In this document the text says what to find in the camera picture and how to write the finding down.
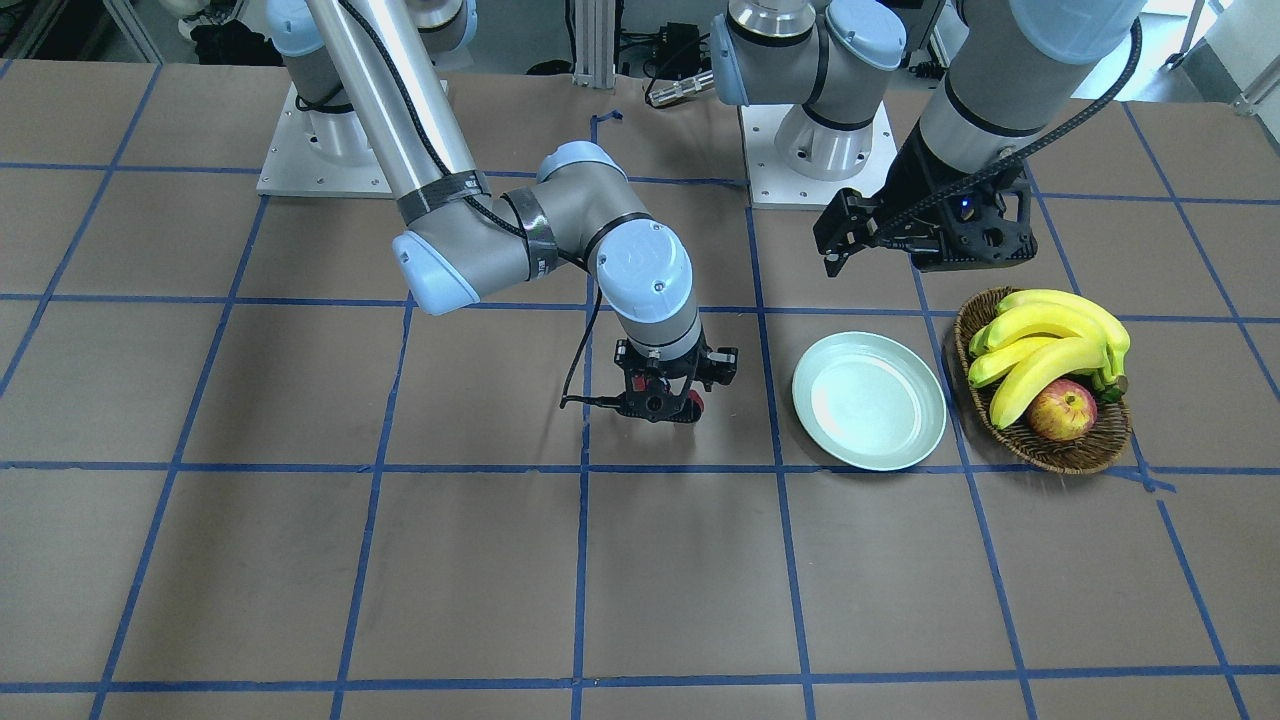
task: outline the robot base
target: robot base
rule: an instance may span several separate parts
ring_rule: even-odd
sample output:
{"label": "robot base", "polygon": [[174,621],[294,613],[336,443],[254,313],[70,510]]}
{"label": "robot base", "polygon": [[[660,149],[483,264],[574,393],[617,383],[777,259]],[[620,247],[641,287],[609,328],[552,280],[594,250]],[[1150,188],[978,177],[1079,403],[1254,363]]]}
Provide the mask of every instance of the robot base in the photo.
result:
{"label": "robot base", "polygon": [[367,161],[339,164],[311,147],[311,124],[297,109],[297,91],[289,86],[271,147],[257,178],[259,195],[288,197],[390,197],[392,188],[372,152]]}
{"label": "robot base", "polygon": [[741,108],[742,150],[751,181],[751,206],[773,210],[820,210],[844,187],[869,197],[883,184],[888,167],[897,155],[888,114],[881,104],[872,122],[872,151],[861,170],[841,181],[820,181],[792,170],[773,146],[778,126],[791,105],[748,105]]}

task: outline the red apple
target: red apple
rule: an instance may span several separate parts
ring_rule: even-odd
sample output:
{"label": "red apple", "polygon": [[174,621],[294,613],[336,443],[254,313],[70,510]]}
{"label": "red apple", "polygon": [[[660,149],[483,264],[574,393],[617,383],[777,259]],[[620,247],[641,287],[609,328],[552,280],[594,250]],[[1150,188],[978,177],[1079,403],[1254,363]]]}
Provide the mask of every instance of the red apple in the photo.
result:
{"label": "red apple", "polygon": [[1098,419],[1098,404],[1080,383],[1059,378],[1032,400],[1027,423],[1046,439],[1068,442],[1089,432]]}

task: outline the plate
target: plate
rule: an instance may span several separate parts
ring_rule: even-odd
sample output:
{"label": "plate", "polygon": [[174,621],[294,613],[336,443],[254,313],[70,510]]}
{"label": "plate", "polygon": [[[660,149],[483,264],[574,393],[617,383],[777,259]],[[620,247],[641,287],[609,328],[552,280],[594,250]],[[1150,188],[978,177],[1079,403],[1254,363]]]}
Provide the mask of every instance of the plate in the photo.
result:
{"label": "plate", "polygon": [[874,333],[815,342],[796,364],[791,397],[818,446],[867,470],[915,465],[946,430],[946,402],[933,370],[901,343]]}

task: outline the table surface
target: table surface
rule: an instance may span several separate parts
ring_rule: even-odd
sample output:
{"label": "table surface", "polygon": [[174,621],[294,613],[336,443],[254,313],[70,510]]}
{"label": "table surface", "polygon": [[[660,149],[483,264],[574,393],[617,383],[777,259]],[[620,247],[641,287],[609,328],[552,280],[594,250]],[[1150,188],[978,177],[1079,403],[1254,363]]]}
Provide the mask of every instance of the table surface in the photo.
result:
{"label": "table surface", "polygon": [[[749,208],[733,109],[449,79],[497,191],[568,140],[613,155],[735,383],[695,427],[558,410],[572,268],[416,311],[389,200],[255,193],[283,69],[6,63],[0,717],[1280,716],[1280,159],[1253,120],[1112,105],[1032,159],[1033,261],[826,279],[815,213]],[[890,95],[896,137],[925,100]],[[1129,327],[1112,469],[1041,473],[960,402],[902,473],[805,436],[809,345],[869,331],[937,370],[1004,284]],[[617,337],[604,313],[596,393]]]}

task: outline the basket of fruit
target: basket of fruit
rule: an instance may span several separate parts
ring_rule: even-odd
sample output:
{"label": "basket of fruit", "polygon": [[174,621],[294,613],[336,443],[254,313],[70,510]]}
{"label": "basket of fruit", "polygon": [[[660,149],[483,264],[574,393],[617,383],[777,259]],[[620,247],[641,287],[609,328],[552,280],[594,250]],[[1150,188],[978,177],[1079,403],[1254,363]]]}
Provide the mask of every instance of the basket of fruit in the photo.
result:
{"label": "basket of fruit", "polygon": [[952,337],[982,424],[1015,455],[1085,475],[1124,452],[1129,334],[1111,313],[1069,292],[992,288],[960,307]]}

